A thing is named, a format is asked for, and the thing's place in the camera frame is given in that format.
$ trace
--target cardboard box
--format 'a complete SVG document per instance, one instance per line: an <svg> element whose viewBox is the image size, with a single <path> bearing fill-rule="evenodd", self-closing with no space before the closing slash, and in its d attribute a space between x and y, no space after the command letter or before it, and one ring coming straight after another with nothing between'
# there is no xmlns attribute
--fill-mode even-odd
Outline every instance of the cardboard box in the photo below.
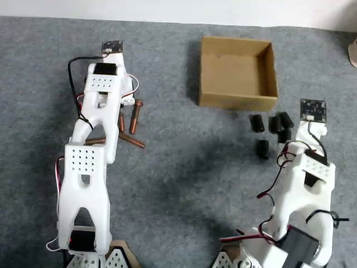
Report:
<svg viewBox="0 0 357 268"><path fill-rule="evenodd" d="M269 111L278 101L269 41L202 38L199 106Z"/></svg>

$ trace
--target copper screw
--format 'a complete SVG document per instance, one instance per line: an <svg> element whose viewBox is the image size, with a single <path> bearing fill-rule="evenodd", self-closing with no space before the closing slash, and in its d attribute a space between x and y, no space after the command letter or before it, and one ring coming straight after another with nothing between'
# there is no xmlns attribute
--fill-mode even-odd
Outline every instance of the copper screw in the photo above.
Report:
<svg viewBox="0 0 357 268"><path fill-rule="evenodd" d="M96 143L105 143L105 137L102 138L87 138L84 145L93 145Z"/></svg>
<svg viewBox="0 0 357 268"><path fill-rule="evenodd" d="M124 132L125 125L124 125L124 114L119 112L119 131Z"/></svg>
<svg viewBox="0 0 357 268"><path fill-rule="evenodd" d="M131 144L134 144L134 145L140 147L141 149L145 148L145 144L143 142L138 141L135 138L132 138L131 136L124 134L123 132L119 132L119 138L121 138L122 140L125 140L127 142L130 142Z"/></svg>
<svg viewBox="0 0 357 268"><path fill-rule="evenodd" d="M144 103L142 100L137 99L135 101L135 106L134 106L134 110L133 110L133 114L132 114L132 120L130 122L130 129L129 129L130 134L135 134L135 132L136 132L136 124L138 123L140 107L142 107L143 105L144 105Z"/></svg>
<svg viewBox="0 0 357 268"><path fill-rule="evenodd" d="M142 149L145 148L145 143L136 140L135 138L132 138L131 136L128 136L126 134L124 134L123 132L119 133L119 138L121 138L122 140L125 140L127 142L130 142L131 144L134 144ZM87 138L85 140L85 144L84 145L93 145L96 143L105 143L105 137L102 138Z"/></svg>

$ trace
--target white wall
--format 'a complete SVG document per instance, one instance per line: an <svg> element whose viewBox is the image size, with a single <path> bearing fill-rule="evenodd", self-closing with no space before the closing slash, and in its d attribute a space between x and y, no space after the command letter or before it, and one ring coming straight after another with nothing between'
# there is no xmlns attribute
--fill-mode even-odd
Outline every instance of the white wall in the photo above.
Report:
<svg viewBox="0 0 357 268"><path fill-rule="evenodd" d="M357 32L357 0L0 0L0 15Z"/></svg>

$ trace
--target wire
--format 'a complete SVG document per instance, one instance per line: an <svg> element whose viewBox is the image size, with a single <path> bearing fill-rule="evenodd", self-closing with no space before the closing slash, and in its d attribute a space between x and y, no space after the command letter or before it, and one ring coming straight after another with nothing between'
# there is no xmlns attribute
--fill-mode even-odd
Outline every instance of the wire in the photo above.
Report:
<svg viewBox="0 0 357 268"><path fill-rule="evenodd" d="M309 121L309 122L308 122L307 131L308 131L308 133L313 137L313 139L314 139L315 141L317 141L317 143L321 146L322 150L324 151L325 161L327 162L327 152L326 152L326 149L325 149L324 145L323 145L322 142L321 142L314 134L312 134L311 131L310 131L311 122L312 122L312 121Z"/></svg>
<svg viewBox="0 0 357 268"><path fill-rule="evenodd" d="M258 226L258 231L260 233L260 235L269 243L271 244L271 242L273 243L276 243L276 241L270 237L270 236L267 236L265 233L263 233L263 224L267 223L267 222L270 222L273 218L273 215L271 215L268 219L266 219L264 222L260 223L259 226Z"/></svg>
<svg viewBox="0 0 357 268"><path fill-rule="evenodd" d="M275 207L275 202L274 202L274 198L270 195L270 194L265 194L265 195L267 195L267 196L269 196L270 197L270 199L271 199L271 201L272 201L272 203L273 203L273 207Z"/></svg>
<svg viewBox="0 0 357 268"><path fill-rule="evenodd" d="M61 248L56 248L56 249L54 249L54 250L50 248L50 244L52 244L53 242L55 242L57 239L58 239L58 236L56 236L54 239L52 239L51 241L49 241L49 242L46 243L46 249L47 249L48 251L56 252L56 251L58 251L58 250L61 250Z"/></svg>
<svg viewBox="0 0 357 268"><path fill-rule="evenodd" d="M80 110L82 111L82 104L79 102L79 98L83 97L84 96L84 92L82 93L79 93L77 96L76 96L76 99L77 99L77 102L79 103L79 107L80 107Z"/></svg>
<svg viewBox="0 0 357 268"><path fill-rule="evenodd" d="M245 233L239 228L236 229L236 232L239 233L242 236L245 235Z"/></svg>
<svg viewBox="0 0 357 268"><path fill-rule="evenodd" d="M310 150L312 150L311 146L309 144L307 144L306 142L304 141L298 141L298 140L295 140L295 141L288 141L287 142L287 145L291 144L292 142L300 142L300 143L303 143L307 146L307 148L309 148Z"/></svg>
<svg viewBox="0 0 357 268"><path fill-rule="evenodd" d="M83 120L84 122L86 122L87 124L89 124L90 128L93 130L93 126L92 124L89 122L89 120L82 114L81 112L81 105L79 104L77 97L76 97L76 90L74 87L74 82L73 82L73 77L72 77L72 71L71 71L71 64L77 60L99 60L99 59L103 59L109 56L109 53L106 56L85 56L85 57L76 57L71 59L68 62L68 77L69 77L69 83L71 85L71 90L72 90L72 95L73 95L73 100L74 103L76 105L76 109L77 109L77 115L78 115L78 119Z"/></svg>
<svg viewBox="0 0 357 268"><path fill-rule="evenodd" d="M64 156L60 156L57 158L57 160L55 162L55 178L56 178L56 187L57 187L57 202L56 202L57 216L58 216L58 212L59 212L60 191L61 191L61 186L62 186L62 182L60 180L59 164L60 164L60 161L63 160L64 158L65 158Z"/></svg>
<svg viewBox="0 0 357 268"><path fill-rule="evenodd" d="M337 212L335 211L328 211L328 210L323 210L323 209L317 209L315 211L313 211L307 218L306 218L306 224L309 222L309 220L311 220L311 218L318 214L318 213L326 213L331 215L332 220L334 221L334 228L338 229L340 222L349 222L350 219L349 218L340 218L339 215L337 214Z"/></svg>
<svg viewBox="0 0 357 268"><path fill-rule="evenodd" d="M137 85L136 85L136 87L135 87L135 89L133 91L123 95L122 98L127 97L127 96L129 96L131 94L134 94L138 90L139 85L140 85L139 80L134 75L132 75L132 74L127 74L127 75L130 76L131 78L135 79Z"/></svg>
<svg viewBox="0 0 357 268"><path fill-rule="evenodd" d="M277 182L277 180L278 180L278 178L279 178L279 176L280 176L281 171L282 171L283 168L284 168L284 164L286 164L286 163L288 163L288 162L292 162L292 161L291 161L291 160L285 160L285 161L281 164L280 169L279 169L279 171L278 171L278 174L277 174L277 176L275 177L272 186L270 186L267 190L262 191L261 193L259 193L259 194L257 195L257 198L258 198L258 199L259 199L259 198L262 198L262 197L265 196L265 195L267 195L267 194L273 189L273 187L275 186L275 183Z"/></svg>
<svg viewBox="0 0 357 268"><path fill-rule="evenodd" d="M290 154L290 155L292 155L292 156L296 156L296 154L294 154L294 153L292 153L292 152L281 152L279 155L278 155L278 157L277 157L277 165L278 165L278 167L279 168L281 168L282 166L283 166L283 163L281 163L281 165L279 164L279 159L280 159L280 157L282 157L282 156L284 156L285 157L285 159L286 159L286 161L289 161L289 162L292 162L292 160L290 160L290 159L288 159L287 157L286 157L286 155L287 154Z"/></svg>
<svg viewBox="0 0 357 268"><path fill-rule="evenodd" d="M247 239L255 239L255 238L264 238L261 234L253 234L251 236L232 236L232 237L224 237L221 238L220 241L222 243L234 242L234 241L242 241Z"/></svg>

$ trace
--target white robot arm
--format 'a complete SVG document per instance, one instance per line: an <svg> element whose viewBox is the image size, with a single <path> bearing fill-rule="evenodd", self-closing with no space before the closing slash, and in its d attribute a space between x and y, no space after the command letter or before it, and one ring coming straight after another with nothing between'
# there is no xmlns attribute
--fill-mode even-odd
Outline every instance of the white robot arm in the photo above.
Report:
<svg viewBox="0 0 357 268"><path fill-rule="evenodd" d="M136 91L124 66L122 42L103 43L102 54L103 63L88 67L80 117L65 146L57 222L59 247L90 260L93 267L99 262L104 267L104 255L112 240L107 164L115 160L120 106L134 104ZM87 137L99 124L104 128L105 144L86 145ZM81 208L88 210L94 227L74 226Z"/></svg>
<svg viewBox="0 0 357 268"><path fill-rule="evenodd" d="M301 109L296 140L286 143L280 154L286 160L278 161L278 176L284 170L284 186L272 216L242 236L221 239L240 244L240 257L233 261L234 268L311 268L311 264L326 267L332 254L333 229L339 221L348 220L330 211L336 167L327 162L320 142L320 137L327 133L326 103L302 99ZM306 221L307 232L289 225L293 212L299 212ZM226 257L225 252L220 252L218 259ZM213 267L220 267L216 262Z"/></svg>

